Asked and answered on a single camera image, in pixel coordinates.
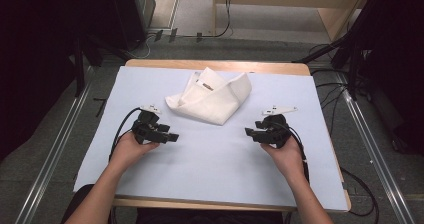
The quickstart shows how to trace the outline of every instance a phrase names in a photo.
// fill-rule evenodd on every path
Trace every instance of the person's right arm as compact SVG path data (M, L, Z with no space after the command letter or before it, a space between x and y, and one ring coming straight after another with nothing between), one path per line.
M278 170L286 178L296 200L302 223L333 223L303 174L302 157L296 140L290 137L280 149L268 144L261 144L261 147L272 157Z

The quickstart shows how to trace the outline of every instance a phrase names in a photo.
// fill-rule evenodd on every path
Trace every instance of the floor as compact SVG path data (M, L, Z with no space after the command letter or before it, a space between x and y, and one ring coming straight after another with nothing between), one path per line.
M177 35L212 33L211 2L166 0L164 3L169 6L164 8L168 14L163 14L164 12L160 14L158 11L157 16L153 17L151 30L164 29L166 33L170 32L170 29L178 28ZM157 0L157 5L161 5L160 0ZM222 31L227 23L224 6L218 7L218 16L217 33ZM275 18L275 16L284 16L284 18ZM234 5L231 6L231 29L223 37L220 40L204 40L198 44L195 44L194 40L183 38L177 38L174 43L169 43L167 40L150 41L148 58L219 59L217 56L220 56L233 60L290 61L307 55L308 50L313 50L316 44L329 43L317 11L310 8ZM146 54L146 51L147 46L134 50L132 53L141 56ZM31 188L52 150L52 143L56 143L56 134L60 133L68 111L73 108L73 104L78 104L73 98L74 84L63 93L40 124L33 138L1 163L0 223L13 223L16 220L18 220L17 223L57 223L61 219L67 203L72 198L75 175L100 120L96 114L101 102L94 99L108 97L118 67L123 64L114 57L106 57L105 61L102 68L90 69L94 78L89 83L89 91L85 96L83 108L79 110L74 120L74 128L64 137L64 141L68 144L64 149L57 150L62 153L62 157L56 160L57 166L48 185L37 193L41 199L38 199L38 203L31 204L37 208L32 210L27 218L19 215L21 208L25 205L29 194L32 194ZM328 67L327 56L321 57L318 61L311 63L311 70ZM338 80L338 76L334 73L317 73L314 78L317 84ZM320 99L323 100L332 89L332 87L319 88L317 91ZM405 156L393 151L390 145L391 139L379 120L375 108L365 97L360 97L357 103L361 107L362 115L367 119L367 125L372 130L373 137L377 140L378 150L384 157L384 163L403 193L408 211L412 213L415 223L424 223L424 178L422 175L424 158L419 155ZM334 125L332 139L339 164L360 176L373 190L380 203L381 223L407 223L400 221L399 215L393 209L387 189L382 184L382 177L376 172L374 159L364 145L357 123L352 118L349 98L340 101L336 107L325 108L323 112L329 129ZM331 125L333 111L336 113L336 118ZM346 182L354 210L362 212L368 210L370 207L368 195L352 179L346 178ZM128 223L128 220L133 220L135 213L133 209L118 208L118 215L122 220L121 223ZM336 223L372 223L374 221L374 215L358 218L347 213L334 213L332 218ZM299 220L295 217L293 223L299 223Z

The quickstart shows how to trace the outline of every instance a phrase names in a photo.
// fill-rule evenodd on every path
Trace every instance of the white cloth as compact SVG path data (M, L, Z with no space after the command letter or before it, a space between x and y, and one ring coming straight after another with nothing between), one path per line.
M218 125L243 104L252 91L246 73L227 81L210 68L191 75L183 93L165 98L174 111Z

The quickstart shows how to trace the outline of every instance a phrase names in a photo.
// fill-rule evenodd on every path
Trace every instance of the forearm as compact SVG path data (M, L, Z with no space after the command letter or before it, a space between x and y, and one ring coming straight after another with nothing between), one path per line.
M66 223L107 223L122 171L108 166Z
M303 176L291 177L288 182L303 224L333 223L319 203L306 178Z

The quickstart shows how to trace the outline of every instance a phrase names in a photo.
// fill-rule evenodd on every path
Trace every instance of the person's left arm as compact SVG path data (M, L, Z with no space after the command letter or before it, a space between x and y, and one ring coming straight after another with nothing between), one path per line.
M140 145L132 132L121 137L112 158L90 193L66 223L107 223L118 182L124 172L158 143Z

